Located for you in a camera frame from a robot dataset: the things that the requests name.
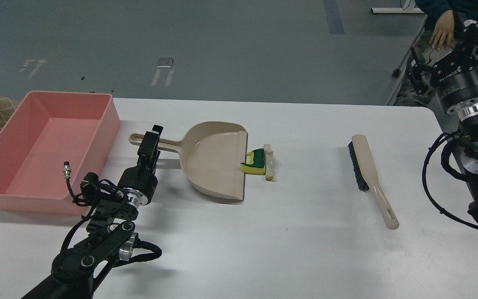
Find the yellow sponge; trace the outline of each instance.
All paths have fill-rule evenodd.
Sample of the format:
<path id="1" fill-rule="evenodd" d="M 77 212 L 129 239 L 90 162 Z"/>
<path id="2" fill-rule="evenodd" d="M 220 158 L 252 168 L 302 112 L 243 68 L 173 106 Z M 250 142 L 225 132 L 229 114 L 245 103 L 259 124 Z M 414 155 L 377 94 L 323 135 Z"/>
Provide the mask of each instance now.
<path id="1" fill-rule="evenodd" d="M 264 175 L 267 171 L 267 165 L 265 165 L 265 150 L 258 148 L 252 152 L 246 154 L 249 157 L 249 162 L 241 163 L 241 170 L 245 174 L 257 174 Z"/>

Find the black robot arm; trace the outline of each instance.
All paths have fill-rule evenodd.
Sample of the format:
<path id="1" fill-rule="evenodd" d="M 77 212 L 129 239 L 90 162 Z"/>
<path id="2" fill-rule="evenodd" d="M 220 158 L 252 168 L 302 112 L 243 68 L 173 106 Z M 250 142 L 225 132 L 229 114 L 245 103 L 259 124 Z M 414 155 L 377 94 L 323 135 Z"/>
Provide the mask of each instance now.
<path id="1" fill-rule="evenodd" d="M 91 208 L 68 233 L 61 252 L 53 260 L 51 275 L 28 292 L 24 299 L 90 299 L 112 268 L 161 256 L 158 246 L 139 239 L 132 220 L 137 218 L 140 205 L 150 203 L 156 189 L 158 180 L 154 173 L 162 130 L 159 125 L 154 125 L 152 131 L 146 132 L 138 149 L 137 165 L 123 172 L 117 186 L 108 180 L 99 181 L 98 176 L 90 172 L 80 185 L 81 193 L 74 195 L 69 186 L 71 168 L 69 163 L 64 163 L 73 202 Z M 116 219 L 124 221 L 114 223 Z M 78 227 L 88 220 L 88 237 L 68 248 Z M 133 248 L 151 253 L 132 257 Z M 102 261 L 107 261 L 107 264 L 94 277 L 95 269 Z"/>

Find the beige dustpan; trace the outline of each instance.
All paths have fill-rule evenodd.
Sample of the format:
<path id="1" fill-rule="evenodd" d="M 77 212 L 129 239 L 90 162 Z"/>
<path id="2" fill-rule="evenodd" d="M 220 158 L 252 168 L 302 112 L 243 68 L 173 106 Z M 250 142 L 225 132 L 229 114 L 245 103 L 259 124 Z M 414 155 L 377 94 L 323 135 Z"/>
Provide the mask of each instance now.
<path id="1" fill-rule="evenodd" d="M 131 144 L 139 145 L 144 135 L 132 134 Z M 245 128 L 236 123 L 208 121 L 193 126 L 180 141 L 160 138 L 158 149 L 180 155 L 180 166 L 200 192 L 221 199 L 243 200 L 246 157 Z"/>

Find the white table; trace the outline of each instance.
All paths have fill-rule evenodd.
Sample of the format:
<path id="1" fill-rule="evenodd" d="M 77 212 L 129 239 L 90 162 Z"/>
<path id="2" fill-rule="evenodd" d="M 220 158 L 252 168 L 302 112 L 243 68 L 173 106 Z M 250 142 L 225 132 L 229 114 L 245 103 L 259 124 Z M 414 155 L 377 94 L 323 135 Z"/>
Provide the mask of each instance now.
<path id="1" fill-rule="evenodd" d="M 163 249 L 148 263 L 114 269 L 97 299 L 478 298 L 478 231 L 427 200 L 421 167 L 440 134 L 426 108 L 115 99 L 122 120 L 101 178 L 135 165 L 129 134 L 163 125 L 180 140 L 196 123 L 246 127 L 248 149 L 270 143 L 275 179 L 247 176 L 245 199 L 226 204 L 191 187 L 162 152 L 158 188 L 135 221 Z M 389 230 L 372 194 L 357 189 L 347 145 L 364 134 L 383 190 L 400 220 Z M 438 156 L 429 187 L 466 220 L 471 197 Z M 77 216 L 0 210 L 0 299 L 21 297 L 49 275 Z M 84 227 L 74 242 L 85 238 Z"/>

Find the human hand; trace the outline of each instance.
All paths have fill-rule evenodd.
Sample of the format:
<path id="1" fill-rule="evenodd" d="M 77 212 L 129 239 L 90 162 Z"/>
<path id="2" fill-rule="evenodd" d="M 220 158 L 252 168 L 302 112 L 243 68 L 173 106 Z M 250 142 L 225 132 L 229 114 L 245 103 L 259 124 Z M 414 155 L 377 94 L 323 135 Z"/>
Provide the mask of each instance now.
<path id="1" fill-rule="evenodd" d="M 455 19 L 453 17 L 453 11 L 448 10 L 444 12 L 438 19 L 436 25 L 434 26 L 434 32 L 429 40 L 431 49 L 437 49 L 440 51 L 442 45 L 446 42 L 446 50 L 449 50 L 449 46 L 453 41 L 453 34 L 455 28 Z"/>

